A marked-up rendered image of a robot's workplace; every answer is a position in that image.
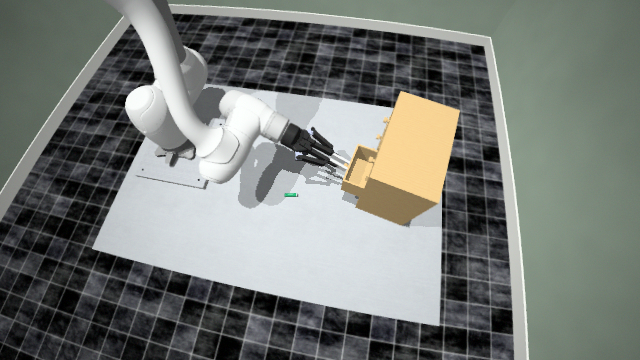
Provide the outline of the tan chest of drawers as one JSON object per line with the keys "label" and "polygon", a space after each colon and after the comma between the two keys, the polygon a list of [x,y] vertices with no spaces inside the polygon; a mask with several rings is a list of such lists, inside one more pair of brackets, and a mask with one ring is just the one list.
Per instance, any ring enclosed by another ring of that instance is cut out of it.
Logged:
{"label": "tan chest of drawers", "polygon": [[355,206],[403,225],[439,204],[460,110],[400,92]]}

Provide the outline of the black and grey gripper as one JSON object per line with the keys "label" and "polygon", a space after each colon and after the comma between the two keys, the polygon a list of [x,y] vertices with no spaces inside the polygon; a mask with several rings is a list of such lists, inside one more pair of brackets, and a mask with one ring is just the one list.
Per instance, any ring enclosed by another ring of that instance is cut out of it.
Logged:
{"label": "black and grey gripper", "polygon": [[[322,145],[316,142],[315,140],[313,140],[309,134],[312,135]],[[304,162],[315,164],[321,167],[323,167],[325,164],[329,164],[333,167],[336,167],[342,170],[343,172],[346,171],[348,167],[342,164],[345,164],[345,163],[347,163],[348,165],[350,164],[350,161],[344,159],[343,157],[341,157],[340,155],[334,152],[333,150],[334,146],[330,142],[328,142],[323,136],[321,136],[314,127],[311,127],[311,129],[309,130],[303,130],[300,127],[296,126],[295,124],[290,123],[280,143],[292,149],[293,152],[295,152],[296,161],[304,161]],[[336,161],[316,151],[312,147],[325,153],[326,155],[330,156]],[[316,157],[317,159],[306,156],[306,155],[302,155],[300,152],[306,152],[307,154],[310,154]],[[340,164],[339,162],[342,164]]]}

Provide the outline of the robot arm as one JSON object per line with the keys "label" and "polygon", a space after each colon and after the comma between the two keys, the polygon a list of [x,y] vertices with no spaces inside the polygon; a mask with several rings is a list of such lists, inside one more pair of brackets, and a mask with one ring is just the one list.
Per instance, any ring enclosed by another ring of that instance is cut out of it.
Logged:
{"label": "robot arm", "polygon": [[159,145],[155,155],[166,156],[166,165],[172,166],[177,157],[193,160],[196,151],[201,176],[223,184],[239,171],[259,135],[276,144],[281,141],[289,119],[237,90],[220,101],[223,128],[200,121],[193,104],[207,81],[207,63],[183,45],[167,0],[103,1],[132,24],[151,61],[153,86],[133,90],[125,109],[134,126]]}

